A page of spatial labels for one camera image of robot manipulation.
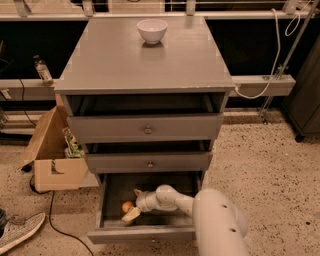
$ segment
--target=speckled floor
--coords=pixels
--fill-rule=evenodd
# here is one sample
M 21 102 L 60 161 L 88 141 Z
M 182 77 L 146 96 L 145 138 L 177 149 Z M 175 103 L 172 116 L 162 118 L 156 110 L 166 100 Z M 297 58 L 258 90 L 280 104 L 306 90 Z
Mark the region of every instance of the speckled floor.
M 226 113 L 215 156 L 204 187 L 222 191 L 246 215 L 245 238 L 251 255 L 320 255 L 320 138 L 296 143 L 291 125 L 278 110 L 267 113 L 269 125 L 256 113 Z M 32 173 L 18 170 L 24 147 L 0 147 L 0 207 L 9 217 L 45 211 L 52 194 L 29 189 Z M 196 243 L 159 242 L 94 245 L 100 188 L 56 192 L 53 224 L 82 239 L 102 255 L 198 255 Z M 78 241 L 55 232 L 48 223 L 32 238 L 5 255 L 90 255 Z

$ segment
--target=drawer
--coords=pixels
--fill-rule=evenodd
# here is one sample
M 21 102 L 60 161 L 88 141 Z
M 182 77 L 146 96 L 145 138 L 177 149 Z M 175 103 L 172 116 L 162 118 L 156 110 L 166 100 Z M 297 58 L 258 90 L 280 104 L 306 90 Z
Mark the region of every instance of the drawer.
M 171 172 L 207 170 L 211 152 L 87 154 L 93 173 Z
M 96 229 L 88 236 L 95 244 L 137 240 L 193 240 L 192 219 L 180 210 L 142 213 L 131 225 L 121 222 L 125 201 L 135 202 L 133 189 L 154 191 L 168 184 L 177 191 L 195 196 L 200 190 L 202 172 L 106 174 L 101 202 L 97 211 Z
M 215 140 L 223 114 L 69 117 L 68 124 L 81 144 L 100 142 Z
M 68 95 L 70 116 L 223 112 L 226 92 Z

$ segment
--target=white bowl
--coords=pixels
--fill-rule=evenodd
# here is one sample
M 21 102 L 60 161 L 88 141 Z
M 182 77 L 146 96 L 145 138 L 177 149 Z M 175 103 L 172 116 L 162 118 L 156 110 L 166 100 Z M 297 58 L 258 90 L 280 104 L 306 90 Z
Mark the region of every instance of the white bowl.
M 158 43 L 167 31 L 167 22 L 159 19 L 146 19 L 138 22 L 141 37 L 149 44 Z

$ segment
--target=black wall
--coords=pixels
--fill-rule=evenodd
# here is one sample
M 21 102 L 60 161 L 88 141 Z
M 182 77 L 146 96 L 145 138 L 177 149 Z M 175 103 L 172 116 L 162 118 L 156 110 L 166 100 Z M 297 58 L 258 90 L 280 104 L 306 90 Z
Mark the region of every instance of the black wall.
M 33 56 L 39 54 L 53 78 L 60 78 L 87 21 L 0 22 L 0 79 L 39 78 Z

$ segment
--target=orange object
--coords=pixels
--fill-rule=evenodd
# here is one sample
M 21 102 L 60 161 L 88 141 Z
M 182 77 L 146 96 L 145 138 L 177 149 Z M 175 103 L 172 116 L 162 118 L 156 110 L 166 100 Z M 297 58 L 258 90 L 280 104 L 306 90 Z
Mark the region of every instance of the orange object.
M 131 201 L 126 201 L 122 204 L 122 211 L 127 213 L 131 207 L 133 207 L 133 203 Z

